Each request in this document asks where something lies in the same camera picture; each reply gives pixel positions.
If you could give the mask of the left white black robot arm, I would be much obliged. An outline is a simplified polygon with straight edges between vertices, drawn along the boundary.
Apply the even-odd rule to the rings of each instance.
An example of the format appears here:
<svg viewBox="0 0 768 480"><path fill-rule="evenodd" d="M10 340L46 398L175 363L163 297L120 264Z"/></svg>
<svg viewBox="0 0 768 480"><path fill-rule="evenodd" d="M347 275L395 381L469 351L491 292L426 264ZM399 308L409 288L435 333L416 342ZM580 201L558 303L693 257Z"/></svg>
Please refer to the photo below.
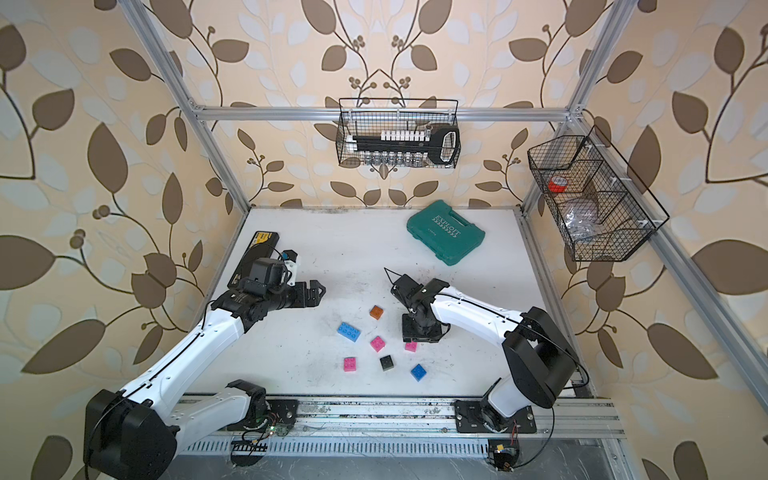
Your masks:
<svg viewBox="0 0 768 480"><path fill-rule="evenodd" d="M279 416L263 387L234 380L191 406L178 402L231 345L271 311L313 308L326 293L318 281L277 291L230 289L216 298L200 324L144 374L87 404L84 472L113 479L157 479L184 449L213 432L241 425L269 432Z"/></svg>

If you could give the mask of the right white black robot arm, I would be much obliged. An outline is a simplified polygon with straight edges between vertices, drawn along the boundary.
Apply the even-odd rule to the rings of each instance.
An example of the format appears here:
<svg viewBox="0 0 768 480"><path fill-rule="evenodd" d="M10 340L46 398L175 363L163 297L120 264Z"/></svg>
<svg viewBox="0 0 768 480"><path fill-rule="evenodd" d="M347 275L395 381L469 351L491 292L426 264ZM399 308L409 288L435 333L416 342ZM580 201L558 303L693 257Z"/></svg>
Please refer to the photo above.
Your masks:
<svg viewBox="0 0 768 480"><path fill-rule="evenodd" d="M403 340L437 343L457 327L501 348L509 375L496 380L469 417L481 428L510 433L515 416L535 405L551 409L572 375L577 354L549 314L525 312L472 298L434 278L420 284L408 275L391 281L391 294L404 306Z"/></svg>

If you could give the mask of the light blue long lego brick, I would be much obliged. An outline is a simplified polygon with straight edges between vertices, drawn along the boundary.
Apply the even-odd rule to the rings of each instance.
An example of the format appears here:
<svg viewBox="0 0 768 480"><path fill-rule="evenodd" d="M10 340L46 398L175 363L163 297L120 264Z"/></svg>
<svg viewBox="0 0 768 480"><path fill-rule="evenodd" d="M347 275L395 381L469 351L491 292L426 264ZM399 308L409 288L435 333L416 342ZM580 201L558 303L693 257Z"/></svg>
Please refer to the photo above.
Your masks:
<svg viewBox="0 0 768 480"><path fill-rule="evenodd" d="M342 322L338 326L337 333L352 342L356 342L361 335L359 329L346 322Z"/></svg>

